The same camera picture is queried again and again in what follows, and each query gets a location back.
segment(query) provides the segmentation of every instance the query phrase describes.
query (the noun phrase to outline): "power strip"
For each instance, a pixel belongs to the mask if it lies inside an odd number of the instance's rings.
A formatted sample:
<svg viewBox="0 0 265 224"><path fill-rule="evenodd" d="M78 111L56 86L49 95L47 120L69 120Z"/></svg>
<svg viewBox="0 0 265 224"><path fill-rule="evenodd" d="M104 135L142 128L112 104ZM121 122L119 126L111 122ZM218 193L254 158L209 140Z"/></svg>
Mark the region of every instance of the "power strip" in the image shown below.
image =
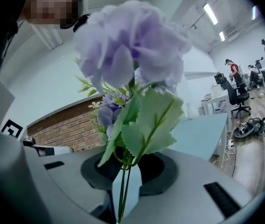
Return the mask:
<svg viewBox="0 0 265 224"><path fill-rule="evenodd" d="M233 140L228 140L228 149L232 150L233 145Z"/></svg>

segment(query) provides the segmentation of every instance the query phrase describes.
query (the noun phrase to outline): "computer monitor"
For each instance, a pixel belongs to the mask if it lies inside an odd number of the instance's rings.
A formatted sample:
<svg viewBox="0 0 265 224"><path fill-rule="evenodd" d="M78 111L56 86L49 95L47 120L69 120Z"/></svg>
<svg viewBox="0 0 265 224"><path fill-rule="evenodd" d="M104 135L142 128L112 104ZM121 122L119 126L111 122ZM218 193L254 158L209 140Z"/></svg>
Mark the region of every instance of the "computer monitor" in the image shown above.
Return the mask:
<svg viewBox="0 0 265 224"><path fill-rule="evenodd" d="M215 76L215 80L216 80L217 84L220 84L219 78L221 78L221 77L225 77L223 73L218 74L218 75Z"/></svg>

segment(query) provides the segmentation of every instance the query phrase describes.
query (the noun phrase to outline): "person in red shirt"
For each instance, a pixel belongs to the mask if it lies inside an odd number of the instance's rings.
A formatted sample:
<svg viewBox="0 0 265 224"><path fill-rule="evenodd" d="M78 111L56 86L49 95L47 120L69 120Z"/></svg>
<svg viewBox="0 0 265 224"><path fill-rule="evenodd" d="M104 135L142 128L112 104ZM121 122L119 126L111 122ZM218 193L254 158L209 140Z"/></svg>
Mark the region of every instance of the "person in red shirt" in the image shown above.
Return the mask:
<svg viewBox="0 0 265 224"><path fill-rule="evenodd" d="M231 72L232 72L232 76L233 76L233 78L234 78L234 80L236 82L237 87L239 87L240 84L243 83L243 80L242 80L242 78L241 78L241 76L240 76L240 74L238 72L238 66L233 61L231 61L230 59L226 59L226 63L225 64L230 66L230 69L231 69ZM238 91L239 91L240 94L246 93L246 90L245 90L244 86L240 87L238 89Z"/></svg>

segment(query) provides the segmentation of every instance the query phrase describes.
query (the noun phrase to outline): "black cap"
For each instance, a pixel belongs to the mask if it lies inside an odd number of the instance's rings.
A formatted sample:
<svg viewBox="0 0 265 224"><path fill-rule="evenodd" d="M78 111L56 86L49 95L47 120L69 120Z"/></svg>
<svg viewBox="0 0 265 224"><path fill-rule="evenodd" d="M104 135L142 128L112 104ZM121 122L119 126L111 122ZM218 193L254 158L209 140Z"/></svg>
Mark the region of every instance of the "black cap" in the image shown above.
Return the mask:
<svg viewBox="0 0 265 224"><path fill-rule="evenodd" d="M71 13L67 15L66 19L61 20L60 28L68 29L72 27L77 20L81 17L83 10L83 0L72 0Z"/></svg>

